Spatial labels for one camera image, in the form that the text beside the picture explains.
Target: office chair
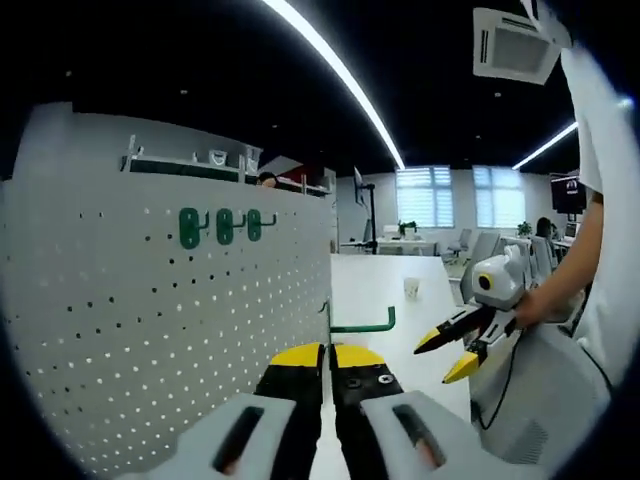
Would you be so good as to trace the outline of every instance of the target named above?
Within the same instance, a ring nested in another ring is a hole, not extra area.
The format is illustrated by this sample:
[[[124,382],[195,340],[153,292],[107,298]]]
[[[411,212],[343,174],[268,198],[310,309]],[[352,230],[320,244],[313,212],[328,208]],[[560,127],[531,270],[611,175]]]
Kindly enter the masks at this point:
[[[471,238],[471,229],[464,228],[460,233],[460,238],[457,242],[453,242],[449,245],[447,251],[451,252],[454,257],[459,257],[460,252],[466,252],[469,250],[469,239]]]

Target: black cable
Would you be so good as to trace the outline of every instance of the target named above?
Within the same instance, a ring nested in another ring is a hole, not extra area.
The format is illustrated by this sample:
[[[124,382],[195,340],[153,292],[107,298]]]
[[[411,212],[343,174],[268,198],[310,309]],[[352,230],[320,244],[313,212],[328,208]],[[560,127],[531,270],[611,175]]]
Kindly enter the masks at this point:
[[[491,419],[487,425],[484,424],[482,420],[482,413],[480,412],[480,406],[476,402],[471,402],[471,410],[473,411],[475,417],[478,419],[478,423],[480,423],[480,427],[483,430],[489,430],[493,422],[498,417],[498,413],[500,412],[500,407],[502,407],[502,402],[504,401],[504,397],[507,395],[507,390],[509,389],[509,384],[511,383],[511,374],[513,373],[513,361],[516,358],[516,350],[518,349],[518,345],[520,345],[520,340],[524,337],[525,332],[523,331],[516,340],[515,345],[513,346],[513,350],[511,350],[511,359],[509,360],[509,371],[507,372],[507,379],[504,382],[504,388],[502,389],[502,393],[500,394],[500,400],[498,400],[498,405],[496,405],[496,409],[491,415]]]
[[[596,359],[593,358],[593,356],[589,353],[589,351],[586,348],[584,348],[582,345],[580,345],[580,348],[582,348],[582,351],[587,354],[587,357],[589,357],[589,360],[591,360],[591,362],[596,366],[596,368],[598,369],[598,371],[602,375],[604,383],[607,386],[607,390],[609,391],[609,395],[612,395],[613,394],[613,385],[611,384],[611,380],[609,380],[609,377],[605,373],[604,368],[602,368],[600,366],[600,364],[598,362],[596,362]]]

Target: pegboard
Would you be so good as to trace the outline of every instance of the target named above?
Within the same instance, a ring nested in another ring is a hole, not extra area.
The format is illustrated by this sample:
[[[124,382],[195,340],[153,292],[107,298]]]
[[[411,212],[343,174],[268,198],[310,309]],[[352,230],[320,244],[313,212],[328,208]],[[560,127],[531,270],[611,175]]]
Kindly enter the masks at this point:
[[[184,249],[184,207],[276,225]],[[53,431],[88,473],[143,472],[271,357],[327,342],[330,206],[197,178],[123,173],[4,186],[2,306],[11,348]]]

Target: green pegboard hook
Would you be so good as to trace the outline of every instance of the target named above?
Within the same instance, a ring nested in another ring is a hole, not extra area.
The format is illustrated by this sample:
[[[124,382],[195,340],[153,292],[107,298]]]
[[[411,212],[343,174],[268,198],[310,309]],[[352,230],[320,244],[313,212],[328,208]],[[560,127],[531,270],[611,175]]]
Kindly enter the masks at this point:
[[[195,208],[180,210],[180,244],[186,250],[192,250],[200,244],[200,230],[209,228],[209,212],[204,218],[204,225],[200,225],[200,215]]]
[[[228,208],[221,208],[216,214],[216,235],[220,245],[233,242],[233,229],[242,228],[247,224],[247,216],[242,214],[241,223],[233,223],[233,212]]]
[[[262,238],[262,227],[272,227],[278,222],[278,215],[273,214],[273,220],[270,223],[262,223],[262,216],[260,212],[255,209],[251,209],[247,212],[247,233],[249,234],[249,240],[257,242]]]
[[[322,309],[320,310],[320,312],[322,312],[325,308],[328,308],[329,304],[328,302],[325,302],[324,305],[322,305]],[[387,323],[385,323],[384,325],[362,325],[362,326],[358,326],[358,327],[336,327],[331,325],[329,327],[329,332],[330,333],[371,333],[371,332],[388,332],[389,330],[391,330],[393,327],[396,326],[396,308],[395,307],[388,307],[387,308],[387,315],[389,317],[389,321]]]

